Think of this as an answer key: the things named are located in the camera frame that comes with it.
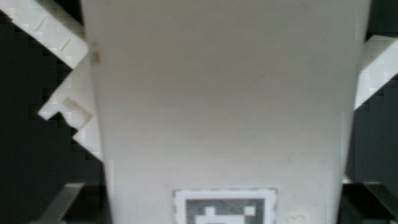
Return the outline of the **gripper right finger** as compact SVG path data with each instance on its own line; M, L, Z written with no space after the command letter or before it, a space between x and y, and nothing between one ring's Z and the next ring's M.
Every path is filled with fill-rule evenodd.
M340 224L398 224L398 197L381 183L343 185Z

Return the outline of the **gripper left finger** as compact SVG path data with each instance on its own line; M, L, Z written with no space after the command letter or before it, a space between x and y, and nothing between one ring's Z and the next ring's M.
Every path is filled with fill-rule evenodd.
M111 224L107 187L68 183L41 217L29 224Z

